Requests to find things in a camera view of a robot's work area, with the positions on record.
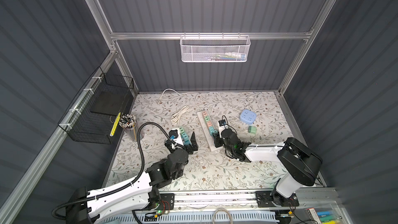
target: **table surface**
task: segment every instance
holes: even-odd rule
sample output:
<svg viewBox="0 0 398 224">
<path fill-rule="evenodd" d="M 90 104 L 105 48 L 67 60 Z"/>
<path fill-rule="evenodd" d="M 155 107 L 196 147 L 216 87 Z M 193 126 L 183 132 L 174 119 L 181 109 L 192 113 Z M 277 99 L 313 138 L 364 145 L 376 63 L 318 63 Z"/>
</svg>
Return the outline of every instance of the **table surface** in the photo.
<svg viewBox="0 0 398 224">
<path fill-rule="evenodd" d="M 241 112 L 249 109 L 247 101 L 249 96 L 255 99 L 250 106 L 257 113 L 256 120 L 252 124 L 257 128 L 256 134 L 249 134 L 249 126 L 239 120 Z M 281 163 L 267 161 L 242 163 L 226 157 L 224 150 L 219 153 L 211 152 L 196 115 L 200 110 L 195 105 L 196 93 L 186 95 L 168 93 L 158 101 L 159 97 L 160 94 L 137 96 L 132 114 L 137 117 L 138 126 L 153 121 L 168 132 L 175 127 L 170 121 L 172 114 L 184 105 L 188 105 L 191 108 L 190 112 L 182 116 L 180 126 L 189 137 L 194 131 L 199 145 L 199 150 L 189 156 L 184 175 L 160 191 L 273 188 L 276 181 L 286 174 L 286 169 Z M 242 142 L 269 144 L 283 142 L 292 137 L 274 92 L 201 93 L 197 98 L 197 104 L 201 109 L 208 110 L 213 123 L 225 115 Z M 123 135 L 106 186 L 132 178 L 140 169 L 141 161 L 137 144 L 126 133 Z M 145 169 L 169 154 L 164 141 L 165 137 L 157 127 L 148 125 L 144 128 L 141 145 L 145 156 Z"/>
</svg>

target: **power socket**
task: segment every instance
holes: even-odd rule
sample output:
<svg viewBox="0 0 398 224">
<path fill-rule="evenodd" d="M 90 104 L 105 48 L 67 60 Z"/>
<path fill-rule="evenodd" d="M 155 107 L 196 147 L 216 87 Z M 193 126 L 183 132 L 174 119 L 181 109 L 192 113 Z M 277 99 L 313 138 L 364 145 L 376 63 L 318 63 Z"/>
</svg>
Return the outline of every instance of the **power socket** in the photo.
<svg viewBox="0 0 398 224">
<path fill-rule="evenodd" d="M 243 110 L 240 114 L 240 121 L 244 122 L 245 124 L 252 124 L 256 120 L 257 114 L 250 111 L 250 110 Z"/>
</svg>

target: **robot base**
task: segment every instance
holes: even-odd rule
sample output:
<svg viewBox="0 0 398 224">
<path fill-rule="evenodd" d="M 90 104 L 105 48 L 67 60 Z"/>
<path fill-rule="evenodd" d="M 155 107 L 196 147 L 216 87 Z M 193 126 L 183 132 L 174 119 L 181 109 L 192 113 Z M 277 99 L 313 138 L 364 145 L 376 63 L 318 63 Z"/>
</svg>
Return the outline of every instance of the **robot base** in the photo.
<svg viewBox="0 0 398 224">
<path fill-rule="evenodd" d="M 278 207 L 272 199 L 274 197 L 271 196 L 272 190 L 269 191 L 256 191 L 256 200 L 258 207 L 260 208 L 270 208 L 270 207 Z M 281 199 L 281 207 L 298 207 L 299 206 L 299 201 L 297 200 L 296 194 L 293 193 L 290 197 L 292 200 L 287 198 Z"/>
<path fill-rule="evenodd" d="M 156 210 L 165 210 L 165 211 L 167 211 L 167 210 L 173 210 L 173 208 L 174 208 L 174 194 L 173 193 L 166 193 L 166 194 L 160 194 L 160 197 L 161 197 L 161 201 L 165 201 L 165 202 L 167 202 L 168 204 L 166 204 L 166 205 L 164 205 L 163 206 L 163 204 L 162 204 L 162 202 L 160 202 L 159 204 L 158 204 L 158 206 L 154 209 L 154 211 L 156 211 Z M 146 207 L 146 208 L 143 208 L 142 210 L 151 210 L 152 208 L 151 207 Z"/>
</svg>

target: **white cable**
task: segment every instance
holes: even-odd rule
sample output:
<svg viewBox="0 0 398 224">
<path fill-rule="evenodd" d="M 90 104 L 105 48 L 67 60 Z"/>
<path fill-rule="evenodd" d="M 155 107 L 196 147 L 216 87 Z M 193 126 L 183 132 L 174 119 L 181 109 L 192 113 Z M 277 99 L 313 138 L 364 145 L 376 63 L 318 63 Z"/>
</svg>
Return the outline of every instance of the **white cable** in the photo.
<svg viewBox="0 0 398 224">
<path fill-rule="evenodd" d="M 176 92 L 178 95 L 184 95 L 184 94 L 187 94 L 187 93 L 197 93 L 197 95 L 196 95 L 196 97 L 195 97 L 195 106 L 197 106 L 197 108 L 199 108 L 199 110 L 201 110 L 202 111 L 202 108 L 200 108 L 197 104 L 196 104 L 196 100 L 197 100 L 197 98 L 198 98 L 198 96 L 199 96 L 199 92 L 186 92 L 186 93 L 179 93 L 179 92 L 177 92 L 176 90 L 174 90 L 174 89 L 171 89 L 171 88 L 167 88 L 167 89 L 165 89 L 163 92 L 162 92 L 162 95 L 157 99 L 157 102 L 159 102 L 160 101 L 160 99 L 163 97 L 163 94 L 164 94 L 164 92 L 166 92 L 167 90 L 171 90 L 171 91 L 174 91 L 174 92 Z"/>
<path fill-rule="evenodd" d="M 251 104 L 254 102 L 254 97 L 253 96 L 247 97 L 246 102 L 248 103 L 247 106 L 250 108 L 250 111 L 253 111 L 253 109 L 251 108 Z"/>
<path fill-rule="evenodd" d="M 216 218 L 216 213 L 217 213 L 217 212 L 226 212 L 226 214 L 228 215 L 228 218 L 229 218 L 229 223 L 230 223 L 230 224 L 233 224 L 232 215 L 231 215 L 231 213 L 230 213 L 228 210 L 226 210 L 225 208 L 219 208 L 219 209 L 217 209 L 217 210 L 214 212 L 214 214 L 213 214 L 213 224 L 215 224 L 215 223 L 214 223 L 214 219 Z"/>
<path fill-rule="evenodd" d="M 172 115 L 170 121 L 171 121 L 173 124 L 176 124 L 177 127 L 179 127 L 179 126 L 180 126 L 180 118 L 181 118 L 181 116 L 182 116 L 184 113 L 188 112 L 189 110 L 190 110 L 190 108 L 189 108 L 188 105 L 183 106 L 178 112 L 173 113 L 173 115 Z"/>
</svg>

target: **coiled white cable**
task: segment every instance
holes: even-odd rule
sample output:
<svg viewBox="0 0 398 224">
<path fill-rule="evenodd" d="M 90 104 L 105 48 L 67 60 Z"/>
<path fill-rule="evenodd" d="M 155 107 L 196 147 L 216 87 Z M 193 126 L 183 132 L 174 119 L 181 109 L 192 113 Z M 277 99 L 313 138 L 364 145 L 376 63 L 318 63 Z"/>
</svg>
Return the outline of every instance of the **coiled white cable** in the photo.
<svg viewBox="0 0 398 224">
<path fill-rule="evenodd" d="M 178 112 L 173 113 L 170 121 L 173 124 L 176 124 L 177 127 L 179 127 L 180 126 L 180 118 L 181 118 L 181 116 L 184 113 L 188 112 L 189 110 L 190 110 L 190 107 L 188 105 L 183 106 Z"/>
<path fill-rule="evenodd" d="M 197 95 L 196 95 L 196 97 L 195 97 L 195 106 L 197 106 L 197 108 L 199 108 L 199 110 L 201 111 L 202 110 L 202 108 L 200 108 L 197 104 L 196 104 L 196 100 L 198 99 L 198 96 L 200 95 L 200 93 L 199 92 L 186 92 L 186 93 L 179 93 L 179 92 L 177 92 L 176 90 L 174 90 L 174 89 L 171 89 L 171 88 L 167 88 L 167 89 L 165 89 L 163 92 L 162 92 L 162 95 L 157 99 L 157 102 L 159 102 L 160 101 L 160 99 L 163 97 L 163 94 L 164 94 L 164 92 L 166 92 L 167 90 L 171 90 L 171 91 L 174 91 L 174 92 L 176 92 L 178 95 L 184 95 L 184 94 L 187 94 L 187 93 L 197 93 Z"/>
</svg>

